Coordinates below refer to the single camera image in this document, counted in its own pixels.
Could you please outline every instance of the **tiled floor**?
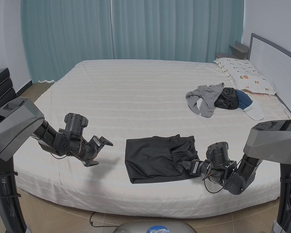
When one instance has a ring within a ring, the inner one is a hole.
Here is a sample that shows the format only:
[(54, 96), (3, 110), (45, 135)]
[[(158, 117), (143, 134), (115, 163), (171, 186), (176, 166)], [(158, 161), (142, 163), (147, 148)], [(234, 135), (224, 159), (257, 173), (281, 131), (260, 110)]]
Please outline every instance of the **tiled floor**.
[[(45, 92), (51, 83), (35, 83), (23, 97), (36, 101)], [(19, 199), (26, 222), (31, 226), (33, 233), (111, 233), (115, 227), (94, 228), (89, 224), (90, 211), (70, 208), (35, 197), (25, 191), (19, 191)], [(190, 224), (198, 233), (269, 233), (273, 221), (276, 219), (279, 199), (246, 208), (233, 213), (208, 218), (197, 219), (167, 219), (180, 220)], [(132, 221), (157, 220), (154, 217), (122, 216), (104, 213), (93, 215), (95, 226), (117, 226)], [(4, 225), (0, 218), (0, 232), (4, 232)]]

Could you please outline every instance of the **label sticker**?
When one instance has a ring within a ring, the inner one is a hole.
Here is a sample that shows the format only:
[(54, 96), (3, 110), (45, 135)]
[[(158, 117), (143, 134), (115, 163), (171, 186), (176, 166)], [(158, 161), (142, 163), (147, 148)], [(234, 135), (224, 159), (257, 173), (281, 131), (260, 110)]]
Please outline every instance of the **label sticker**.
[(164, 226), (156, 225), (149, 228), (146, 233), (170, 233), (170, 231)]
[(98, 141), (98, 139), (96, 137), (93, 137), (94, 141), (96, 142), (96, 144), (98, 145), (98, 147), (100, 147), (100, 142)]
[(193, 173), (196, 173), (197, 167), (198, 167), (198, 161), (195, 162), (195, 166), (194, 166), (194, 169), (193, 169)]

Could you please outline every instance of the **round blue logo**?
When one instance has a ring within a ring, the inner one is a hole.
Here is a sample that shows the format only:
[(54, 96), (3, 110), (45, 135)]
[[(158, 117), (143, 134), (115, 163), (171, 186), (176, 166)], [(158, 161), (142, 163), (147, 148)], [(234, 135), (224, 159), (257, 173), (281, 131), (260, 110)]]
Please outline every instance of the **round blue logo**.
[(166, 227), (156, 225), (149, 228), (146, 233), (170, 233), (170, 232)]

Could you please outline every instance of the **headboard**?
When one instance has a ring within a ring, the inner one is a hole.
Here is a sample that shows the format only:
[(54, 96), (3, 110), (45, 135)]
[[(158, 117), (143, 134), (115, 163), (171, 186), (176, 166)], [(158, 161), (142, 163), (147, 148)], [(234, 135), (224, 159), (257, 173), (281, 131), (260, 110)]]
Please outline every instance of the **headboard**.
[(252, 33), (248, 60), (274, 85), (277, 97), (291, 112), (291, 52)]
[(7, 68), (0, 70), (0, 108), (7, 102), (17, 97), (12, 80), (10, 79), (10, 72)]

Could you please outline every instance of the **mattress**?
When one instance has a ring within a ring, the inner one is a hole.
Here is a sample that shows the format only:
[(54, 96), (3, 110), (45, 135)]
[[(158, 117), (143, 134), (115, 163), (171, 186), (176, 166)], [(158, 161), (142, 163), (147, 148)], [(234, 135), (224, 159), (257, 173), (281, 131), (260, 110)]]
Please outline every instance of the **mattress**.
[[(124, 164), (126, 139), (176, 134), (195, 137), (201, 159), (210, 144), (226, 141), (231, 160), (240, 160), (250, 128), (257, 124), (241, 109), (216, 108), (211, 118), (194, 114), (185, 95), (198, 85), (228, 78), (212, 63), (162, 60), (90, 60), (77, 64), (35, 102), (51, 126), (65, 128), (73, 112), (88, 118), (83, 136), (104, 136), (94, 167), (74, 157), (62, 160), (29, 138), (15, 154), (17, 185), (33, 195), (80, 209), (138, 216), (208, 217), (275, 200), (280, 193), (279, 164), (263, 161), (254, 182), (241, 195), (206, 191), (200, 178), (131, 184)], [(265, 121), (288, 119), (275, 96), (252, 94)], [(221, 187), (207, 181), (211, 191)]]

